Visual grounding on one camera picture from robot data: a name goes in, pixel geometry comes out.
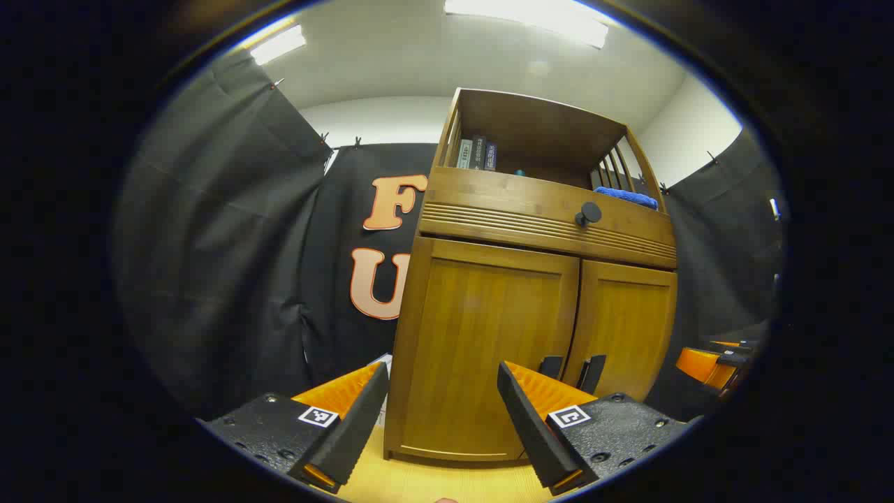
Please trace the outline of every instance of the wooden cabinet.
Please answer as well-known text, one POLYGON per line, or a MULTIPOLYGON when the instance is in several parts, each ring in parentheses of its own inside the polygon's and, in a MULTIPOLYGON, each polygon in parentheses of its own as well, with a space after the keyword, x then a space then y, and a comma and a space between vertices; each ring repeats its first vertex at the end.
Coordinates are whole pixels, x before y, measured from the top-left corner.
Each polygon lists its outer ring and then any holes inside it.
POLYGON ((584 360, 605 354, 596 396, 622 391, 645 400, 673 329, 677 274, 583 260, 580 303, 562 380, 578 383, 584 360))
POLYGON ((518 459, 497 367, 568 352, 574 257, 417 238, 394 347, 385 449, 453 460, 518 459))
POLYGON ((386 457, 519 459, 496 388, 502 360, 538 369, 545 356, 562 356, 562 379, 576 385, 583 361, 605 354, 596 394, 645 398, 673 323, 677 253, 652 168, 625 124, 538 98, 457 90, 419 215, 386 457), (494 172, 455 167, 460 140, 477 134, 497 145, 494 172), (633 187, 625 139, 657 210, 593 192, 599 166, 605 186, 633 187), (575 221, 583 204, 601 213, 585 226, 575 221))

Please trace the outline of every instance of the black knob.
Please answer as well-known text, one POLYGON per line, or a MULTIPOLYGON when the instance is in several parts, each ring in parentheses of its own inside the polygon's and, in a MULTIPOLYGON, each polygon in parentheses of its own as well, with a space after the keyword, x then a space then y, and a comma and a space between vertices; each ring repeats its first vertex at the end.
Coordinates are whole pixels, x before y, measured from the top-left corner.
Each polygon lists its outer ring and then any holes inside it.
POLYGON ((587 224, 598 222, 602 217, 603 213, 599 210, 599 207, 596 206, 596 203, 585 202, 580 207, 580 213, 575 215, 574 221, 577 222, 579 226, 586 227, 587 224))

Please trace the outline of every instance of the blue folded towel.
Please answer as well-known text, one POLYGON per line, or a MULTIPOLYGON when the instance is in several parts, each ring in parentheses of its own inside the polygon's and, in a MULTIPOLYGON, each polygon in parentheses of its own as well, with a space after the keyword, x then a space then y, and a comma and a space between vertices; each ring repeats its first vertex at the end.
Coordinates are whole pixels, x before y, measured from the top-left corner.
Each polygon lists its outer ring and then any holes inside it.
POLYGON ((645 194, 637 194, 635 192, 623 191, 621 189, 610 189, 608 187, 596 187, 595 192, 597 194, 605 194, 607 196, 612 196, 613 198, 635 202, 636 204, 647 208, 658 209, 658 201, 645 194))

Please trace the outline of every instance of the white wall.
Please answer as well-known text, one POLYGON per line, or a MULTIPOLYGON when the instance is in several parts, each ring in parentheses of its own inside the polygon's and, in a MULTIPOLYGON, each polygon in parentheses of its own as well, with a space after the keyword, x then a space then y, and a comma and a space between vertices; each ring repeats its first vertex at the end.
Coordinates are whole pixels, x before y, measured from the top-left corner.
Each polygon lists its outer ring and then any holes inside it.
POLYGON ((398 96, 302 108, 301 115, 330 147, 372 143, 437 143, 452 97, 398 96))
POLYGON ((670 187, 707 164, 708 151, 723 152, 741 131, 742 124, 714 93, 687 74, 637 138, 658 182, 670 187))

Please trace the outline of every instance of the book spine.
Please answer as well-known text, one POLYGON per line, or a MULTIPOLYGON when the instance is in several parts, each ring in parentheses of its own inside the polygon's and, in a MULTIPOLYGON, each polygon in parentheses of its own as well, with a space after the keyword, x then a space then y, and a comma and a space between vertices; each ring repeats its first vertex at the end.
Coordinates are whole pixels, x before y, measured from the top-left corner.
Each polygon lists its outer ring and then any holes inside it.
POLYGON ((471 169, 485 168, 485 137, 478 136, 472 138, 472 159, 468 163, 471 169))
POLYGON ((487 143, 487 155, 485 156, 485 171, 497 170, 497 146, 487 143))
POLYGON ((472 157, 472 140, 460 141, 460 156, 456 167, 468 169, 469 159, 472 157))

